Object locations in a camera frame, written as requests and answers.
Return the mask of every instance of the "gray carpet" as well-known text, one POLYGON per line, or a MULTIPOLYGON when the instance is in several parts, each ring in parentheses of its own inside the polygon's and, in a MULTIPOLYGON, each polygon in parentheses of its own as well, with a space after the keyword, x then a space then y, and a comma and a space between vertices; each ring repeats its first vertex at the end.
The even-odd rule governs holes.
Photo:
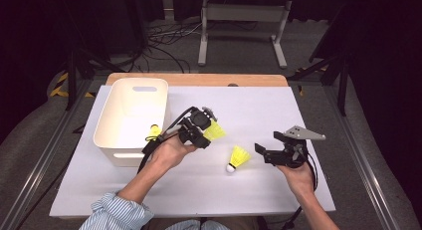
MULTIPOLYGON (((242 24, 252 27, 254 24, 242 24)), ((308 58, 317 42, 327 28, 325 22, 293 22, 288 23, 282 47, 288 62, 288 68, 281 70, 269 37, 274 24, 259 23, 253 31, 246 31, 233 24, 217 24, 210 30, 207 65, 197 66, 200 36, 191 34, 172 45, 160 45, 158 48, 167 51, 177 59, 185 60, 190 65, 192 73, 233 73, 233 74, 281 74, 291 75, 297 68, 308 67, 308 58)), ((149 56, 169 59, 157 50, 151 49, 149 56)), ((154 60, 140 58, 136 61, 137 68, 133 71, 168 72, 179 71, 172 60, 154 60)), ((90 92, 96 92, 106 81, 107 72, 98 72, 91 84, 90 92)), ((60 74, 52 80, 53 86, 60 74)), ((328 103, 323 87, 316 83, 318 75, 311 75, 308 82, 301 82, 304 91, 301 96, 297 84, 291 83, 298 101, 301 113, 309 129, 324 133, 326 141, 315 141, 314 146, 321 167, 331 191, 335 212, 329 216, 341 229, 382 229, 360 174, 351 158, 350 150, 344 139, 344 134, 336 121, 333 109, 328 103)), ((72 118, 65 131, 60 147, 57 149, 47 172, 40 182, 29 206, 41 197, 67 160, 76 144, 79 134, 72 130, 80 127, 87 120, 94 98, 84 98, 78 112, 72 118)), ((6 217, 12 207, 27 175, 31 172, 38 158, 48 144, 57 126, 67 99, 52 97, 40 108, 32 112, 9 134, 0 146, 0 221, 6 217)), ((382 158, 376 143, 370 134, 361 107, 354 94, 352 82, 349 82, 346 113, 348 121, 356 134, 359 145, 371 164, 379 181, 393 215, 402 229, 420 229, 410 202, 397 180, 382 158)), ((78 229, 84 219, 56 219, 49 217, 50 207, 60 187, 60 179, 37 205, 22 229, 78 229)), ((284 216, 266 216, 271 229, 280 229, 284 216)), ((305 216, 302 214, 296 223, 296 229, 309 229, 305 216)))

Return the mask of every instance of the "blue striped sleeve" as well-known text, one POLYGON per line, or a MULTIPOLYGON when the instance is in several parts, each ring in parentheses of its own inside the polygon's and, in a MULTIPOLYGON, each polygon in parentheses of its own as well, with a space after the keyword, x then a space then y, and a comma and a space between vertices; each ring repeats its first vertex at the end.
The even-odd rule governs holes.
POLYGON ((91 205, 93 214, 84 222, 80 230, 95 229, 136 229, 145 225, 154 214, 144 205, 137 204, 107 193, 91 205))

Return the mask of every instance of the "badminton shuttlecock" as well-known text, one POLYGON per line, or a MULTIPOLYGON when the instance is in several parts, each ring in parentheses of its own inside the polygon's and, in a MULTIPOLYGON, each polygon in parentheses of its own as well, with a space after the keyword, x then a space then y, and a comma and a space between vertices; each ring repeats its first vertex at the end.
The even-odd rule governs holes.
POLYGON ((224 135, 226 135, 224 129, 214 119, 211 119, 211 125, 205 129, 204 137, 211 141, 224 135))
POLYGON ((151 126, 151 129, 149 130, 149 134, 146 137, 147 141, 150 141, 152 139, 156 139, 161 134, 161 128, 158 127, 158 125, 153 124, 151 126))
POLYGON ((228 172, 234 172, 239 165, 248 161, 250 158, 251 154, 248 151, 238 145, 235 145, 233 147, 232 156, 230 158, 229 164, 227 164, 226 170, 228 172))

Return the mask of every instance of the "white board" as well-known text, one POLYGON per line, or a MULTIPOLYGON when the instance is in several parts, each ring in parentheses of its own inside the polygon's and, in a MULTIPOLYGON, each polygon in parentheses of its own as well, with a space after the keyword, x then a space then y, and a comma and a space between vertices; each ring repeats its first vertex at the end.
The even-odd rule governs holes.
MULTIPOLYGON (((122 189, 136 167, 115 167, 94 145, 93 135, 110 87, 102 86, 50 216, 92 214, 91 204, 122 189)), ((266 215, 295 212, 299 207, 283 174, 264 163, 254 143, 283 149, 273 131, 306 127, 291 88, 170 87, 171 116, 190 107, 212 109, 227 135, 189 154, 148 192, 144 203, 156 217, 266 215), (234 173, 226 172, 233 146, 252 158, 234 173)), ((335 210, 312 143, 307 140, 319 176, 316 197, 326 211, 335 210)))

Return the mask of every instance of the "dark background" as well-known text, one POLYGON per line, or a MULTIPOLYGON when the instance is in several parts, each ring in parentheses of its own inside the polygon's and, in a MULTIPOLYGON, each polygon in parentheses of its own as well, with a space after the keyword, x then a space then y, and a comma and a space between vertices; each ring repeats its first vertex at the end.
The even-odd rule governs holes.
MULTIPOLYGON (((71 10, 79 13, 75 17, 90 17, 87 14, 93 10, 84 6, 84 2, 76 1, 78 0, 66 0, 69 4, 74 4, 70 6, 71 10)), ((154 3, 154 8, 143 4, 135 10, 134 13, 139 15, 136 17, 139 23, 143 19, 163 17, 159 12, 159 0, 152 1, 149 0, 149 3, 154 3)), ((141 39, 136 36, 136 22, 130 17, 118 16, 124 16, 127 11, 127 0, 103 0, 103 4, 111 5, 109 8, 115 11, 109 14, 117 16, 95 22, 76 19, 76 26, 72 27, 79 28, 70 30, 66 30, 69 27, 64 26, 61 22, 63 20, 59 19, 61 15, 69 15, 66 10, 61 9, 61 2, 0 0, 0 142, 19 121, 47 100, 47 86, 52 77, 63 69, 66 57, 74 45, 85 45, 104 58, 109 53, 138 48, 131 45, 139 44, 141 39), (100 27, 112 19, 122 21, 121 25, 126 27, 123 29, 125 32, 116 35, 116 30, 108 29, 108 35, 99 34, 100 27)), ((186 0, 175 0, 175 7, 180 5, 190 7, 190 10, 176 10, 175 16, 179 20, 191 16, 192 12, 197 14, 200 9, 201 0, 188 0, 187 2, 194 4, 192 6, 185 6, 183 2, 186 0)), ((419 222, 422 222, 422 203, 419 197, 422 192, 419 180, 422 175, 420 0, 376 2, 381 12, 377 14, 376 22, 368 24, 362 42, 356 45, 350 76, 373 136, 389 167, 412 201, 419 222)), ((294 6, 290 19, 332 19, 333 12, 315 12, 318 5, 326 4, 294 6)), ((107 17, 106 9, 102 14, 107 17)))

